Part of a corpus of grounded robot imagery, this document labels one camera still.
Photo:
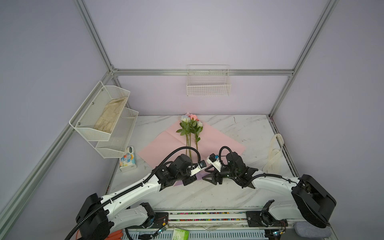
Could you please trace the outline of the cream fake rose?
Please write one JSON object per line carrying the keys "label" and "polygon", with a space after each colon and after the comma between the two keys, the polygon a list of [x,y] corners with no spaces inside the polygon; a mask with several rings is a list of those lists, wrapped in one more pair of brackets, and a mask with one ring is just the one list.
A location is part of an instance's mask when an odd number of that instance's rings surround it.
{"label": "cream fake rose", "polygon": [[200,138],[200,133],[203,131],[203,123],[199,120],[195,121],[195,126],[194,126],[194,131],[195,131],[195,145],[196,145],[196,150],[199,150],[199,141],[201,140]]}

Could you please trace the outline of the white blue fake flower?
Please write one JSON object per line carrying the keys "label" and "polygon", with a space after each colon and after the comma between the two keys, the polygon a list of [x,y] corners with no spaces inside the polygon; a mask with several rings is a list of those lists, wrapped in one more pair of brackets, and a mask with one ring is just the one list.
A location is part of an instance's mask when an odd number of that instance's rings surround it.
{"label": "white blue fake flower", "polygon": [[176,132],[177,133],[180,133],[181,136],[185,136],[186,137],[186,146],[188,147],[188,137],[187,137],[187,134],[188,134],[188,130],[189,130],[189,127],[190,127],[190,122],[189,122],[189,119],[187,117],[187,115],[183,115],[180,117],[180,129],[178,129]]}

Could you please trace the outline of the red pink fake rose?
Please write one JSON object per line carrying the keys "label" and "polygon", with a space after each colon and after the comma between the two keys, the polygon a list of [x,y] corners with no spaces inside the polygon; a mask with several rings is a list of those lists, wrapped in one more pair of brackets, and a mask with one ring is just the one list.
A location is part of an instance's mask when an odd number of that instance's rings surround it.
{"label": "red pink fake rose", "polygon": [[194,134],[196,149],[198,150],[198,142],[200,140],[200,121],[196,115],[190,115],[190,132]]}

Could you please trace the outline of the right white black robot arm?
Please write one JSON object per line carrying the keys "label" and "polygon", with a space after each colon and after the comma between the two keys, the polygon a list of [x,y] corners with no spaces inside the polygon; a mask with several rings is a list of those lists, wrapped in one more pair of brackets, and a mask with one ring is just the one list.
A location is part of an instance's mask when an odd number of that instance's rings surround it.
{"label": "right white black robot arm", "polygon": [[296,203],[295,211],[286,211],[285,219],[296,217],[296,212],[310,224],[318,228],[330,226],[329,220],[337,205],[337,201],[312,176],[302,175],[300,178],[284,177],[265,173],[247,167],[243,159],[236,153],[226,155],[224,164],[221,156],[211,154],[207,158],[210,165],[203,177],[204,181],[221,185],[223,179],[231,179],[241,188],[264,189],[280,195],[292,196]]}

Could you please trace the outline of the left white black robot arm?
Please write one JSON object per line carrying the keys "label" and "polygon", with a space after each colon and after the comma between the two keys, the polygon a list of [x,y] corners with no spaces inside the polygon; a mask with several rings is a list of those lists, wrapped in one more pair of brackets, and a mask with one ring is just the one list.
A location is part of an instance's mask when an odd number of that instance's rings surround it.
{"label": "left white black robot arm", "polygon": [[152,193],[157,193],[175,182],[188,185],[197,178],[192,173],[202,162],[197,149],[180,147],[171,152],[149,175],[121,191],[99,197],[88,196],[80,209],[77,225],[66,236],[69,240],[80,231],[83,240],[104,240],[112,231],[120,229],[117,217],[127,207]]}

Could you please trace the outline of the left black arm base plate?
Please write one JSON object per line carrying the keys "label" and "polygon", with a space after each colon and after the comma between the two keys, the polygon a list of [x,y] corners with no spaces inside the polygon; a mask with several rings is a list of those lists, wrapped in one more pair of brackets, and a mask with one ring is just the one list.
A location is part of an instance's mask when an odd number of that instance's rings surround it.
{"label": "left black arm base plate", "polygon": [[168,212],[156,212],[154,215],[150,215],[144,223],[141,225],[144,229],[160,229],[164,224],[169,221]]}

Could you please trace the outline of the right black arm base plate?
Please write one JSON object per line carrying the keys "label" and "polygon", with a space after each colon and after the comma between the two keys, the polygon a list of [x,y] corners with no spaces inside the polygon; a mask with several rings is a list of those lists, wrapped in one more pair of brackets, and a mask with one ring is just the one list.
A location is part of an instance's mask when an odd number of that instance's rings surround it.
{"label": "right black arm base plate", "polygon": [[246,220],[249,227],[282,227],[288,226],[286,219],[276,220],[270,213],[263,211],[247,211]]}

